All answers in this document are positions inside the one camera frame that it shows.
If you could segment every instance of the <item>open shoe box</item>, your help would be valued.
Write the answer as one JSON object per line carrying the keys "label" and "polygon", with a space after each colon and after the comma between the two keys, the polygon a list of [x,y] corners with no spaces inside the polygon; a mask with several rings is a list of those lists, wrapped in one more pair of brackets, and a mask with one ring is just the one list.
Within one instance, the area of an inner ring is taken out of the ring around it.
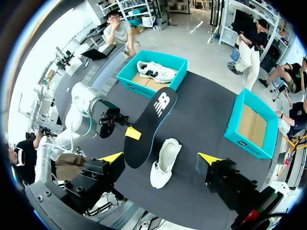
{"label": "open shoe box", "polygon": [[278,116],[258,96],[244,89],[235,100],[224,137],[260,159],[271,159]]}
{"label": "open shoe box", "polygon": [[[156,83],[153,79],[144,79],[139,76],[137,63],[155,62],[160,65],[176,71],[174,79],[168,84]],[[184,58],[170,54],[164,54],[149,50],[141,50],[118,74],[118,80],[127,88],[145,97],[152,98],[156,92],[163,88],[169,87],[177,90],[184,79],[188,69],[188,61]]]}

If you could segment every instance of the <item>sneaker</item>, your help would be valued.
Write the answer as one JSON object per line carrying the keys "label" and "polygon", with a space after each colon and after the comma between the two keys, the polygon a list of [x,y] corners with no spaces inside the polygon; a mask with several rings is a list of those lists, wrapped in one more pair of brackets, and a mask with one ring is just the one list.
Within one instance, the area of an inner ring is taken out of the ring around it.
{"label": "sneaker", "polygon": [[150,182],[154,188],[162,188],[172,176],[172,168],[181,145],[176,139],[166,139],[159,153],[159,162],[155,161],[150,172]]}
{"label": "sneaker", "polygon": [[137,67],[141,78],[151,78],[157,83],[169,83],[176,75],[176,72],[172,69],[161,66],[153,61],[138,61]]}
{"label": "sneaker", "polygon": [[262,85],[265,86],[265,88],[267,88],[267,87],[269,86],[269,84],[267,84],[267,81],[266,81],[266,80],[263,80],[263,79],[258,79],[258,80],[260,81],[260,83],[261,83]]}
{"label": "sneaker", "polygon": [[230,71],[232,71],[236,75],[242,75],[243,74],[242,72],[240,72],[236,69],[236,62],[234,62],[234,61],[228,62],[227,67],[229,68]]}

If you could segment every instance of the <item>cardboard box bottom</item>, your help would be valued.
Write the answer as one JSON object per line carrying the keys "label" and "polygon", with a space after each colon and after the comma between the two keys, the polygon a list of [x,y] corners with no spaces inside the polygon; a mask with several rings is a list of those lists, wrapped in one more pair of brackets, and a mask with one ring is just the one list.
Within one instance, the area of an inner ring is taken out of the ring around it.
{"label": "cardboard box bottom", "polygon": [[262,148],[267,122],[248,105],[243,105],[238,133]]}
{"label": "cardboard box bottom", "polygon": [[169,87],[169,84],[170,84],[170,83],[161,84],[161,83],[155,82],[154,79],[141,78],[139,72],[137,72],[136,75],[132,78],[132,81],[140,85],[146,86],[150,89],[157,90],[157,91],[161,88]]}

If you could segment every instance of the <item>man in gray t-shirt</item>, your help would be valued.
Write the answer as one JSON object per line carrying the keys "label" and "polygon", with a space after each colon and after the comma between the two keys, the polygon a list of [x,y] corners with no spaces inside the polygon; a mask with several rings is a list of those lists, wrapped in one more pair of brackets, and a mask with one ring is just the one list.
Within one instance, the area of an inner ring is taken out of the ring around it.
{"label": "man in gray t-shirt", "polygon": [[104,30],[104,35],[109,45],[127,44],[129,56],[135,56],[133,48],[133,34],[129,22],[120,20],[120,13],[116,10],[106,15],[106,21],[110,25]]}

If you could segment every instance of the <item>hand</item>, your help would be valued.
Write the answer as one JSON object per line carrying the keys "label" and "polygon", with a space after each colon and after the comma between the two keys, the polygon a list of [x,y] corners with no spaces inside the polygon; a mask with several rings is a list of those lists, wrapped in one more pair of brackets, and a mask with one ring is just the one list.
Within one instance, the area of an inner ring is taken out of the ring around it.
{"label": "hand", "polygon": [[275,113],[276,113],[276,115],[277,115],[278,117],[281,117],[281,116],[282,116],[282,113],[279,112],[279,111],[276,111]]}
{"label": "hand", "polygon": [[136,55],[136,52],[134,49],[129,49],[129,56],[134,57]]}
{"label": "hand", "polygon": [[118,27],[119,22],[118,21],[113,21],[110,24],[111,24],[111,30],[115,30]]}
{"label": "hand", "polygon": [[242,38],[243,41],[245,41],[247,44],[252,44],[252,41],[250,41],[248,38],[246,38],[243,34],[240,34],[240,37]]}
{"label": "hand", "polygon": [[43,137],[43,134],[40,130],[37,131],[37,135],[36,135],[36,139],[41,140],[41,138]]}
{"label": "hand", "polygon": [[288,98],[289,97],[289,94],[288,94],[288,90],[284,90],[284,95],[286,96],[286,98]]}

